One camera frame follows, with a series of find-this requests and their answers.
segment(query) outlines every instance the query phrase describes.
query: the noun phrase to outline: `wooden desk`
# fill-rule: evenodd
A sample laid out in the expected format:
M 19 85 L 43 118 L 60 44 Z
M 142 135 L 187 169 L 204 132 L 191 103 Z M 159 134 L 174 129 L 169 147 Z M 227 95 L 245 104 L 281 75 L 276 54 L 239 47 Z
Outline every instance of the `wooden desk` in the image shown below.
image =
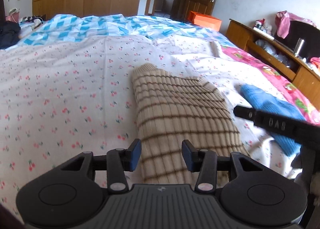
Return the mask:
M 320 76 L 313 72 L 308 65 L 294 56 L 292 51 L 284 47 L 276 40 L 271 40 L 264 35 L 254 31 L 252 28 L 230 19 L 227 30 L 227 38 L 239 48 L 261 59 L 268 65 L 277 69 L 284 77 L 302 92 L 306 98 L 320 110 Z M 287 58 L 294 62 L 293 67 L 289 69 L 279 60 L 267 53 L 263 48 L 255 44 L 258 39 L 269 42 Z

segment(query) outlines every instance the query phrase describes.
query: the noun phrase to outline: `pink cloth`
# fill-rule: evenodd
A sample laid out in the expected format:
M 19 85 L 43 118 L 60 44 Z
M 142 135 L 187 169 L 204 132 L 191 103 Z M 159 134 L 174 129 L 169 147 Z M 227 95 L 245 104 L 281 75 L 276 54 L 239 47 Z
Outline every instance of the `pink cloth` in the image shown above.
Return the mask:
M 304 22 L 304 23 L 307 23 L 307 24 L 310 24 L 310 25 L 316 27 L 316 25 L 311 20 L 301 18 L 301 17 L 299 17 L 293 13 L 290 13 L 288 11 L 278 12 L 276 14 L 275 23 L 278 28 L 277 35 L 279 37 L 286 38 L 286 36 L 288 36 L 289 29 L 290 29 L 290 21 Z
M 222 46 L 222 51 L 236 61 L 259 69 L 270 83 L 281 92 L 284 98 L 300 110 L 308 122 L 320 125 L 320 114 L 316 108 L 291 82 L 281 76 L 279 72 L 242 49 Z

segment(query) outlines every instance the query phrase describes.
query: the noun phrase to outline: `pink floral fabric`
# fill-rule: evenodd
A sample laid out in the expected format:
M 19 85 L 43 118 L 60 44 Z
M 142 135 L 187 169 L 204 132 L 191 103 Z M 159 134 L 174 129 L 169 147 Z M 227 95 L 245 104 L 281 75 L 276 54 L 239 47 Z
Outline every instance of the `pink floral fabric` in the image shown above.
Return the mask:
M 262 63 L 259 59 L 256 59 L 242 49 L 223 46 L 222 50 L 232 59 L 259 69 L 289 103 L 297 106 L 308 122 L 320 125 L 320 115 L 316 108 L 291 82 L 281 76 L 279 72 Z

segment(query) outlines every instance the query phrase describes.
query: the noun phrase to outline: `orange box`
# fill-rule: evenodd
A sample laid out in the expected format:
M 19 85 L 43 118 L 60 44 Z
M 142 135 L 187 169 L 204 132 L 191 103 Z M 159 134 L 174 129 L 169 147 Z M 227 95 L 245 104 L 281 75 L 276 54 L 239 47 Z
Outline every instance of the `orange box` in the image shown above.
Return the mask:
M 220 30 L 222 23 L 221 20 L 215 17 L 193 11 L 190 11 L 188 20 L 195 25 L 211 28 L 216 31 Z

